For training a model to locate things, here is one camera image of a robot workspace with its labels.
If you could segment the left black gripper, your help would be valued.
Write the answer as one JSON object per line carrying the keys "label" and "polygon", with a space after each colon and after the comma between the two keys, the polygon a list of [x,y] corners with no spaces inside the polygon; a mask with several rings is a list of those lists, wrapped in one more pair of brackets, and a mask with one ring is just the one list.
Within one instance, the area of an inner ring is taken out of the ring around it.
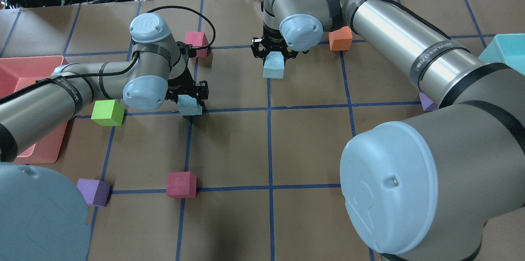
{"label": "left black gripper", "polygon": [[182,41],[176,42],[180,57],[173,67],[168,79],[168,89],[165,100],[178,102],[179,95],[189,95],[197,102],[205,102],[209,98],[209,86],[207,81],[196,83],[189,71],[189,58],[196,56],[196,50],[190,44]]}

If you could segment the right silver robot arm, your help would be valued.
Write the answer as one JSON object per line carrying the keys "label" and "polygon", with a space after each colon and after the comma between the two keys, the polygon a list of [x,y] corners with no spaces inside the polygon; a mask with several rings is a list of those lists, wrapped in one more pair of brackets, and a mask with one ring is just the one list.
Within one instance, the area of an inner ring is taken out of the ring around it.
{"label": "right silver robot arm", "polygon": [[387,260],[476,261],[495,218],[524,211],[524,76],[484,62],[392,0],[264,0],[264,68],[308,53],[347,25],[364,43],[335,55],[341,106],[281,98],[326,95],[313,78],[270,85],[274,198],[294,185],[337,184],[338,204]]}

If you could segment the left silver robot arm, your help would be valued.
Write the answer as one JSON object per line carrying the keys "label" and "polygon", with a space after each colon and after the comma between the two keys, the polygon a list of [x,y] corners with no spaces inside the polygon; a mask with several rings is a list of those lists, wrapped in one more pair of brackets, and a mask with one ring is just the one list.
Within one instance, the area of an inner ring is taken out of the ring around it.
{"label": "left silver robot arm", "polygon": [[19,154],[95,101],[121,99],[150,111],[180,95],[201,106],[208,99],[208,83],[196,82],[187,66],[210,44],[176,41],[156,10],[135,17],[129,31],[130,61],[61,65],[1,99],[2,261],[85,261],[90,249],[80,190],[57,171],[15,163]]}

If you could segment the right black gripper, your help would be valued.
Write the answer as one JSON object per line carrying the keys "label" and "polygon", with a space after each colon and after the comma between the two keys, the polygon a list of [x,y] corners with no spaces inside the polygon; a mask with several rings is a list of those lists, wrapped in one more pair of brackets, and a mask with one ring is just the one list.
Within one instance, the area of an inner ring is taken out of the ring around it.
{"label": "right black gripper", "polygon": [[289,59],[295,59],[298,56],[298,51],[289,50],[289,46],[278,30],[270,27],[263,27],[262,32],[261,38],[251,38],[251,51],[253,57],[260,59],[262,64],[265,64],[269,53],[272,51],[279,51],[282,53],[284,64],[286,64]]}

